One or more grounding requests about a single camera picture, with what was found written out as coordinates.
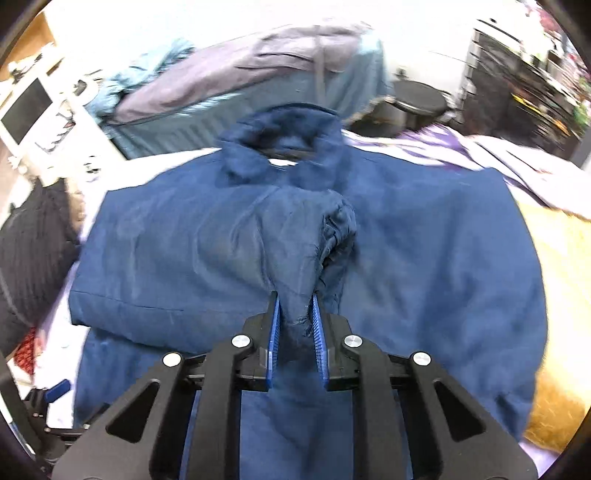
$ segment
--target blue jacket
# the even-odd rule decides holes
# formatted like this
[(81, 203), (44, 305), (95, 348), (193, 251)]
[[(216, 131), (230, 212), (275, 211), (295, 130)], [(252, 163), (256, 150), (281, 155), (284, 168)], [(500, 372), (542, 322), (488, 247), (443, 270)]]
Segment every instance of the blue jacket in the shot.
[[(241, 478), (350, 478), (350, 394), (322, 391), (304, 312), (315, 285), (355, 333), (389, 353), (429, 352), (521, 435), (545, 345), (545, 304), (531, 238), (501, 175), (357, 150), (344, 145), (340, 127), (324, 109), (273, 108), (223, 135), (220, 151), (106, 196), (70, 294), (73, 321), (101, 329), (85, 344), (78, 420), (164, 351), (129, 340), (201, 353), (238, 331), (258, 295), (283, 287), (275, 387), (243, 396)], [(273, 191), (282, 207), (267, 210), (270, 202), (257, 213), (256, 192), (271, 186), (280, 187)], [(305, 215), (289, 213), (306, 202)], [(234, 262), (248, 267), (236, 275)], [(250, 298), (247, 284), (255, 286)]]

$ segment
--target white wall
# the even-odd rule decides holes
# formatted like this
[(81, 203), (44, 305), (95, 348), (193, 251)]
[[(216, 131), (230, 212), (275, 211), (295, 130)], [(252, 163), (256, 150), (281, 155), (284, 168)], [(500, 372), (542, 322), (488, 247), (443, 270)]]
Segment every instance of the white wall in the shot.
[(167, 39), (204, 47), (323, 17), (362, 20), (381, 36), (388, 68), (453, 92), (477, 18), (506, 16), (515, 0), (53, 0), (47, 21), (85, 71), (118, 69)]

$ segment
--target monitor screen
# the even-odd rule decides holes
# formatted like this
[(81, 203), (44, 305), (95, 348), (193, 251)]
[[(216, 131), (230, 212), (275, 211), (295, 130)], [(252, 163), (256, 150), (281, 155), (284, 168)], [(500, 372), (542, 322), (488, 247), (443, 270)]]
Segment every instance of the monitor screen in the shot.
[(39, 79), (35, 79), (5, 113), (2, 123), (14, 141), (19, 144), (50, 105), (49, 95)]

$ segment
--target yellow blanket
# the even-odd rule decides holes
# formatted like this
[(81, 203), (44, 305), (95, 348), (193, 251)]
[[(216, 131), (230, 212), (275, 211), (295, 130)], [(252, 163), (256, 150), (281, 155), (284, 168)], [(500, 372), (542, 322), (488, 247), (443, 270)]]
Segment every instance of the yellow blanket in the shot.
[(518, 204), (540, 259), (548, 316), (525, 437), (562, 452), (591, 406), (591, 222)]

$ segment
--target light blue garment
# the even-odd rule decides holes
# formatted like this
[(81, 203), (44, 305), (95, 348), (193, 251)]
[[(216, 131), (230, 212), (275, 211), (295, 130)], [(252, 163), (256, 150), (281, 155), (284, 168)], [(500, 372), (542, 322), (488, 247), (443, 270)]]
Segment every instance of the light blue garment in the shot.
[(144, 53), (125, 70), (107, 77), (99, 93), (86, 105), (86, 110), (96, 123), (101, 124), (113, 114), (123, 95), (151, 82), (171, 65), (186, 59), (194, 50), (189, 40), (175, 38)]

